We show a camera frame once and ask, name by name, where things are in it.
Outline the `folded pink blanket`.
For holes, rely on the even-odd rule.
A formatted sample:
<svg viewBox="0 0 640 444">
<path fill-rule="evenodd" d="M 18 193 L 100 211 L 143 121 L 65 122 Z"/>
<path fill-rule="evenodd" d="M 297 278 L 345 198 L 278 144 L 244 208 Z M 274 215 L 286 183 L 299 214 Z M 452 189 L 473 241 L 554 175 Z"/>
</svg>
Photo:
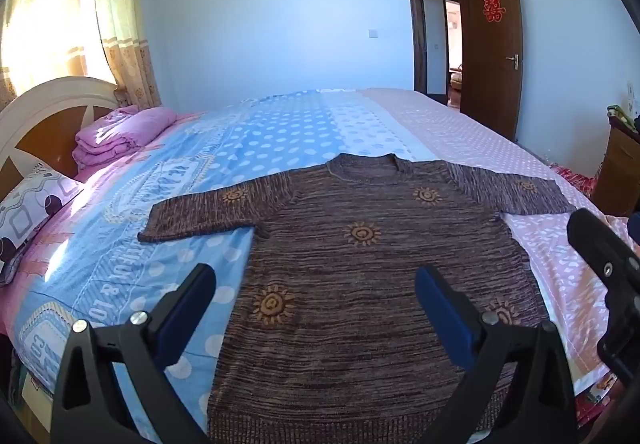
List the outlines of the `folded pink blanket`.
<svg viewBox="0 0 640 444">
<path fill-rule="evenodd" d="M 116 108 L 76 133 L 73 160 L 79 170 L 109 163 L 142 149 L 176 120 L 176 113 L 163 106 Z"/>
</svg>

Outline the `red double happiness decal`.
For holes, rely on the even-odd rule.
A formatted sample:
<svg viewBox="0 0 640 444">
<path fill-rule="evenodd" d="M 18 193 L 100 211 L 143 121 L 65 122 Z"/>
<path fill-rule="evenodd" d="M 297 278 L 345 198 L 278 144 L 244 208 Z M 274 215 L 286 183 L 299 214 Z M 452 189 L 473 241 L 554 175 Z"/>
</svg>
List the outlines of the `red double happiness decal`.
<svg viewBox="0 0 640 444">
<path fill-rule="evenodd" d="M 506 7 L 501 0 L 482 0 L 483 15 L 488 23 L 500 23 L 506 15 Z"/>
</svg>

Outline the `green item on dresser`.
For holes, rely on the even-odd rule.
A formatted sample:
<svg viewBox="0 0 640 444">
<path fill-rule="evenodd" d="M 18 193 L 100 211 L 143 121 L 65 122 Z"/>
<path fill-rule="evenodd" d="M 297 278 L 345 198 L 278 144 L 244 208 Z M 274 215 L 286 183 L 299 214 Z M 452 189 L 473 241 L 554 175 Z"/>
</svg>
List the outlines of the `green item on dresser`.
<svg viewBox="0 0 640 444">
<path fill-rule="evenodd" d="M 610 105 L 606 110 L 608 111 L 608 117 L 616 117 L 623 123 L 628 123 L 631 128 L 634 128 L 634 119 L 632 119 L 620 105 Z"/>
</svg>

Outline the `red checkered bundle on floor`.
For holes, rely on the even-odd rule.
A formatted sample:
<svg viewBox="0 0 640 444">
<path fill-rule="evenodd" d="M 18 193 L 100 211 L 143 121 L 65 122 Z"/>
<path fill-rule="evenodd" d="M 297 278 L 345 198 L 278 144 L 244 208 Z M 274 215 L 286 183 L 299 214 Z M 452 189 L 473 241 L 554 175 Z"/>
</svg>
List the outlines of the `red checkered bundle on floor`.
<svg viewBox="0 0 640 444">
<path fill-rule="evenodd" d="M 576 190 L 590 198 L 596 189 L 598 183 L 598 176 L 588 177 L 582 173 L 575 172 L 557 164 L 551 164 L 550 168 L 565 179 L 571 186 L 574 186 Z"/>
</svg>

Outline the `brown knitted sun-pattern sweater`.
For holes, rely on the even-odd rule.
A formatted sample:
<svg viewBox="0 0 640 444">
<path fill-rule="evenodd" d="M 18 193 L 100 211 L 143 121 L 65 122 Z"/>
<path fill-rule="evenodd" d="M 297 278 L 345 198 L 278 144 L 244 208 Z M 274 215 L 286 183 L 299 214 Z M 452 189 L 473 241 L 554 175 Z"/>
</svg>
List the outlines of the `brown knitted sun-pattern sweater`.
<svg viewBox="0 0 640 444">
<path fill-rule="evenodd" d="M 208 400 L 216 443 L 414 443 L 461 375 L 416 299 L 433 265 L 480 311 L 547 317 L 506 216 L 573 209 L 552 180 L 342 154 L 153 206 L 168 242 L 250 227 Z"/>
</svg>

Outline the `cream wooden headboard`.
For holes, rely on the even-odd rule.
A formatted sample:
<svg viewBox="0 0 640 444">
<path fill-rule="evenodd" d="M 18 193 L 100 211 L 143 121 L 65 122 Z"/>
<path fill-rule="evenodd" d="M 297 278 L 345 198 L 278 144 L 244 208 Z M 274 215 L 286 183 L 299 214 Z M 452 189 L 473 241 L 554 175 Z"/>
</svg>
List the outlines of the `cream wooden headboard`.
<svg viewBox="0 0 640 444">
<path fill-rule="evenodd" d="M 73 76 L 35 86 L 1 111 L 1 196 L 39 163 L 67 177 L 77 173 L 76 133 L 118 108 L 111 82 Z"/>
</svg>

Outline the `blue pink patterned bed sheet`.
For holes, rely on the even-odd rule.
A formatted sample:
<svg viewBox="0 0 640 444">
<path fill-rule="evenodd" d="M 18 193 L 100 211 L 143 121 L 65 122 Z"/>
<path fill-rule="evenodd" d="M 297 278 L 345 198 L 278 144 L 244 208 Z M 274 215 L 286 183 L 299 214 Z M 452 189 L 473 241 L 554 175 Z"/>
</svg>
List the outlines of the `blue pink patterned bed sheet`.
<svg viewBox="0 0 640 444">
<path fill-rule="evenodd" d="M 639 246 L 524 149 L 416 93 L 177 117 L 1 206 L 1 329 L 55 443 L 597 443 L 639 427 Z"/>
</svg>

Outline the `white patterned pillow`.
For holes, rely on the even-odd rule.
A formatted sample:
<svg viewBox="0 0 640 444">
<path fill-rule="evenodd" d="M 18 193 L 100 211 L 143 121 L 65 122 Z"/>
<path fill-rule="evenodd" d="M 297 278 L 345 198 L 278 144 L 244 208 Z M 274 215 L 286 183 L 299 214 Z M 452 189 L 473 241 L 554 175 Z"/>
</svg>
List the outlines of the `white patterned pillow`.
<svg viewBox="0 0 640 444">
<path fill-rule="evenodd" d="M 39 163 L 1 202 L 1 286 L 10 285 L 38 232 L 84 185 Z"/>
</svg>

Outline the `brown wooden dresser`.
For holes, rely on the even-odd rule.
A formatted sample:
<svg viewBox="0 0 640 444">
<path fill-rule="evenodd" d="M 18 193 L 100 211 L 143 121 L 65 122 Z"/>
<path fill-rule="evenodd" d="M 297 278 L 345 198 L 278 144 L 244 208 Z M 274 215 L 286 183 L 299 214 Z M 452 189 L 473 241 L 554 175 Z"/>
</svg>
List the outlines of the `brown wooden dresser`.
<svg viewBox="0 0 640 444">
<path fill-rule="evenodd" d="M 607 215 L 629 217 L 639 210 L 639 134 L 617 117 L 610 118 L 610 127 L 608 146 L 591 200 Z"/>
</svg>

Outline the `brown wooden door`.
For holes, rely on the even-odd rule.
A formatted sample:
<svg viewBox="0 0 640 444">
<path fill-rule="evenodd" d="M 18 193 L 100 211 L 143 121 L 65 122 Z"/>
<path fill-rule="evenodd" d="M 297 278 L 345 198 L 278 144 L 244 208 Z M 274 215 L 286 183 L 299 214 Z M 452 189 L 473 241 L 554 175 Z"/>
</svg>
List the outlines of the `brown wooden door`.
<svg viewBox="0 0 640 444">
<path fill-rule="evenodd" d="M 461 112 L 510 141 L 516 139 L 523 85 L 521 0 L 501 0 L 506 15 L 488 23 L 482 0 L 460 0 L 463 84 Z M 515 71 L 507 56 L 521 56 Z"/>
</svg>

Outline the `yellow patterned curtain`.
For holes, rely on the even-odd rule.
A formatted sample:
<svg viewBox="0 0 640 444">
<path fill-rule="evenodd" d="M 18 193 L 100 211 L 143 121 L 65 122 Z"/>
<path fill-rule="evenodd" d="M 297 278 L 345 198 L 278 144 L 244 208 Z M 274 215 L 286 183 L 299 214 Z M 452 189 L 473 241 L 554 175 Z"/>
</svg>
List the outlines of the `yellow patterned curtain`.
<svg viewBox="0 0 640 444">
<path fill-rule="evenodd" d="M 119 105 L 160 105 L 142 0 L 2 0 L 1 104 L 62 77 L 116 87 Z"/>
</svg>

